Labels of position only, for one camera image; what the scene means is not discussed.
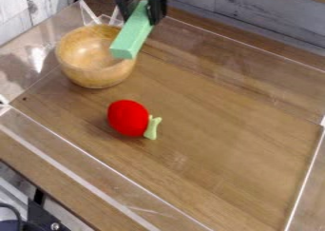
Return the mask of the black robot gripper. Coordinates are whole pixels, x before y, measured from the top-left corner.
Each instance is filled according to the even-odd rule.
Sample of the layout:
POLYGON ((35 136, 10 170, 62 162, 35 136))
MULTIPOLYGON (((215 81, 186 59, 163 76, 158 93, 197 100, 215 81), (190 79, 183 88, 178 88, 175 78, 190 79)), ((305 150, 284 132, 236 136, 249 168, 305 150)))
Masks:
MULTIPOLYGON (((137 6, 137 0, 114 0, 118 6, 123 21, 127 21, 137 6)), ((147 14, 150 24, 158 25, 166 16, 166 1, 167 0, 147 0, 147 14)))

